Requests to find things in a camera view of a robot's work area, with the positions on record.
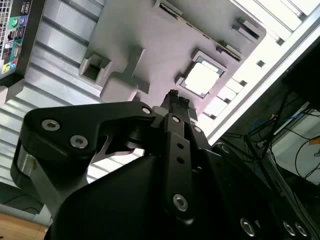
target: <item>bright light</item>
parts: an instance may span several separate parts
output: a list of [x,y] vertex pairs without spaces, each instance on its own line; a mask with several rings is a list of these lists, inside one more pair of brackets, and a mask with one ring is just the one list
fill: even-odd
[[208,137],[209,134],[213,131],[213,128],[212,128],[213,122],[214,120],[212,118],[202,113],[198,117],[198,122],[195,125],[201,128],[202,131],[204,132],[204,135]]
[[248,12],[254,15],[258,20],[260,20],[268,29],[277,34],[283,40],[287,40],[291,32],[279,21],[277,21],[271,14],[264,10],[259,4],[253,0],[235,0]]
[[222,101],[220,98],[215,97],[208,106],[206,106],[204,112],[217,117],[228,104]]
[[265,8],[273,13],[281,22],[291,30],[296,30],[301,24],[301,20],[281,1],[258,0]]
[[98,167],[105,169],[107,172],[113,172],[115,170],[117,170],[118,168],[122,167],[122,164],[116,162],[116,161],[112,161],[110,159],[103,159],[100,161],[97,161],[94,163],[95,165],[97,165]]
[[209,68],[203,63],[197,62],[184,80],[184,83],[186,84],[185,88],[204,97],[220,77],[212,67]]
[[103,171],[99,168],[96,168],[92,165],[90,165],[88,167],[88,177],[90,178],[90,176],[96,178],[96,179],[99,179],[99,178],[102,178],[103,176],[107,175],[108,173],[106,171]]
[[309,15],[320,3],[319,0],[291,0],[305,15]]
[[229,100],[233,100],[236,97],[236,93],[234,91],[232,91],[230,88],[224,86],[220,92],[218,93],[218,97],[225,100],[225,99],[229,99]]
[[226,86],[231,90],[235,91],[237,94],[240,93],[240,91],[244,88],[241,84],[239,84],[232,78],[226,83]]

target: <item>screw hole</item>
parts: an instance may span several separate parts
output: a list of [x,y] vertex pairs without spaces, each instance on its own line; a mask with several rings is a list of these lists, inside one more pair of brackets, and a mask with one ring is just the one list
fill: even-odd
[[48,122],[48,123],[46,124],[46,126],[47,126],[48,128],[53,129],[53,128],[55,128],[55,127],[56,127],[56,124],[55,124],[55,123],[53,123],[53,122]]
[[183,160],[183,159],[180,158],[180,157],[178,157],[176,160],[177,160],[178,163],[180,163],[180,164],[185,164],[185,160]]
[[77,138],[76,140],[74,140],[77,144],[83,144],[84,141],[80,138]]
[[180,149],[184,149],[184,148],[185,148],[181,143],[178,143],[177,145],[178,145],[178,147],[179,147]]

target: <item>gray plastic part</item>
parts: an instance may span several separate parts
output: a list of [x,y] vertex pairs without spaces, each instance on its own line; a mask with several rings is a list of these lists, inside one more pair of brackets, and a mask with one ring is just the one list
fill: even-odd
[[169,113],[169,111],[167,109],[165,109],[165,108],[163,108],[161,106],[154,106],[152,108],[152,110],[153,110],[154,113],[156,113],[156,114],[158,114],[160,116],[163,116],[163,117],[166,116]]
[[[135,83],[138,84],[140,100],[153,107],[161,105],[170,89],[178,89],[176,80],[188,72],[193,64],[192,53],[200,49],[228,71],[216,82],[206,99],[189,91],[180,91],[179,95],[190,99],[190,107],[199,115],[257,47],[266,31],[229,0],[167,2],[169,4],[155,0],[106,1],[87,52],[98,52],[112,61],[111,72],[122,73],[130,61],[131,46],[145,49],[134,77],[139,79]],[[170,8],[178,17],[160,8],[160,4]],[[248,42],[232,30],[232,26],[240,24],[237,22],[239,18],[259,29],[261,35],[256,42]],[[230,55],[217,51],[220,44],[217,41],[222,40],[233,46],[243,58],[235,62]]]
[[101,100],[105,103],[132,101],[137,94],[138,84],[126,83],[125,77],[119,72],[111,73],[101,91]]
[[0,86],[0,105],[6,102],[7,94],[8,88],[6,86]]
[[100,93],[100,98],[105,103],[132,101],[137,94],[140,79],[135,77],[135,72],[145,50],[134,46],[123,73],[112,72]]
[[249,42],[256,43],[259,40],[262,32],[257,27],[255,27],[248,20],[244,20],[242,18],[239,18],[237,22],[239,24],[234,25],[232,30],[236,31]]
[[92,52],[82,60],[79,76],[103,87],[110,75],[112,61]]

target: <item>green port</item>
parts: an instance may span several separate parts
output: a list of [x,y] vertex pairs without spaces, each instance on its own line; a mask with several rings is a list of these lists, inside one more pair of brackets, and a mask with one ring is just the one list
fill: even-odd
[[18,25],[18,23],[19,23],[18,18],[15,18],[15,19],[12,20],[11,26],[12,26],[13,28],[15,28],[15,27]]

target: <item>hole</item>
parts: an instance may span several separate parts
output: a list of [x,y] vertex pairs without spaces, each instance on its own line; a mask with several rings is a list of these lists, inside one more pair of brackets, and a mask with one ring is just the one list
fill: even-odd
[[178,198],[176,201],[181,207],[185,205],[185,202],[181,198]]
[[185,148],[181,143],[178,143],[177,145],[178,145],[178,147],[179,147],[180,149],[184,149],[184,148]]
[[185,164],[185,160],[183,160],[183,159],[180,158],[180,157],[178,157],[176,160],[177,160],[178,163],[180,163],[180,164]]
[[48,123],[46,124],[46,126],[47,126],[48,128],[53,129],[53,128],[55,128],[55,127],[56,127],[56,124],[55,124],[55,123],[53,123],[53,122],[48,122]]
[[82,139],[80,139],[80,138],[77,138],[77,139],[75,140],[75,143],[76,143],[76,144],[83,144],[84,141],[83,141]]

